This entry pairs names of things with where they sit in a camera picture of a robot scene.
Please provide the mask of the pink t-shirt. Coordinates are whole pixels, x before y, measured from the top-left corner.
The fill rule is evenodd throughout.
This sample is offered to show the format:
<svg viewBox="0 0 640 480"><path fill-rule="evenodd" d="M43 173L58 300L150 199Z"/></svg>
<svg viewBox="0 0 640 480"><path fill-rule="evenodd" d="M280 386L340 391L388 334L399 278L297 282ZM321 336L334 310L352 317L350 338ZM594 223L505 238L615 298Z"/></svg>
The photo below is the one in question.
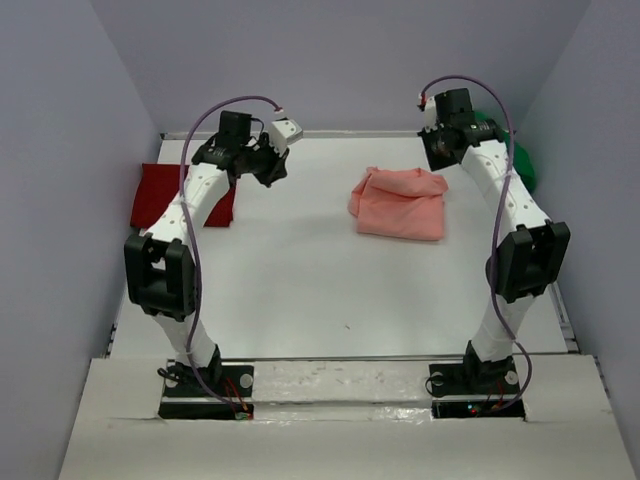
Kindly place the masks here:
<svg viewBox="0 0 640 480"><path fill-rule="evenodd" d="M445 178L422 168L369 167L353 188L347 211L359 234L412 241L445 237Z"/></svg>

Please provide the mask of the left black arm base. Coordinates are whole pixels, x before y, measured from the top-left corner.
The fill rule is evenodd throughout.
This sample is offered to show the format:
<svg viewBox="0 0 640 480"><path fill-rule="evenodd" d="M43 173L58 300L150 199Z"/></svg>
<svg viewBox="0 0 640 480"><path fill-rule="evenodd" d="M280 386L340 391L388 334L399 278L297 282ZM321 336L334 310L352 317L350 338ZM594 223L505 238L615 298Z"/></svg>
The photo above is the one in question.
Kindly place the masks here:
<svg viewBox="0 0 640 480"><path fill-rule="evenodd" d="M204 369L200 376L213 392L202 388L189 366L170 362L157 370L163 379L158 415L165 420L251 420L254 367L249 364L222 364L216 384Z"/></svg>

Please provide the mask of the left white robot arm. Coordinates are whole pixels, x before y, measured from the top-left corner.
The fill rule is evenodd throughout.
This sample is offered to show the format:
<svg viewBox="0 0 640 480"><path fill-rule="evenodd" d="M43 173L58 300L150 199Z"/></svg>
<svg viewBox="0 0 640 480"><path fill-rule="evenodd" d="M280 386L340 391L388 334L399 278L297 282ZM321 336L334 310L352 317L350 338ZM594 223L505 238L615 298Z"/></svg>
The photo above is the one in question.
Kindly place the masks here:
<svg viewBox="0 0 640 480"><path fill-rule="evenodd" d="M129 299L160 326L174 349L173 364L160 375L173 387L201 395L219 388L222 361L199 319L197 232L241 176L251 175L265 187L285 178L290 146L303 135L284 114L258 136L251 133L253 121L246 113L221 112L217 132L180 166L178 191L159 219L124 244Z"/></svg>

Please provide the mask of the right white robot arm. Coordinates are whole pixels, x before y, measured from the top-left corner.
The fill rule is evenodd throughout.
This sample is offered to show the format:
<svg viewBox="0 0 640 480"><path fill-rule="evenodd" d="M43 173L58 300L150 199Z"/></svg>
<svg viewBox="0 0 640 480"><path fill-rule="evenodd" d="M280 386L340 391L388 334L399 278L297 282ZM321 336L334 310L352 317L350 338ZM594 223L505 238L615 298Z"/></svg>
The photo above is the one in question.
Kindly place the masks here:
<svg viewBox="0 0 640 480"><path fill-rule="evenodd" d="M489 394L519 386L513 350L526 313L561 269L570 230L533 200L513 165L510 134L480 118L468 89L422 95L422 138L432 171L460 166L475 182L494 216L486 263L488 306L458 363L431 366L427 388L437 398Z"/></svg>

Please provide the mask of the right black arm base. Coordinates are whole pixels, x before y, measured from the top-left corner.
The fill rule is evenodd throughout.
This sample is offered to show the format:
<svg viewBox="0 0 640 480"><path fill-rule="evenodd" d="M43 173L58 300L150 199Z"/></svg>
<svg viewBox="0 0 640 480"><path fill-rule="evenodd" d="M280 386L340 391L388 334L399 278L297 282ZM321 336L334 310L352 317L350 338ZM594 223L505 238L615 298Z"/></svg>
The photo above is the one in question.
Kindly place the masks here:
<svg viewBox="0 0 640 480"><path fill-rule="evenodd" d="M425 390L432 398L431 414L436 420L526 417L521 399L511 404L520 391L512 360L501 370L477 379L465 371L462 363L431 364Z"/></svg>

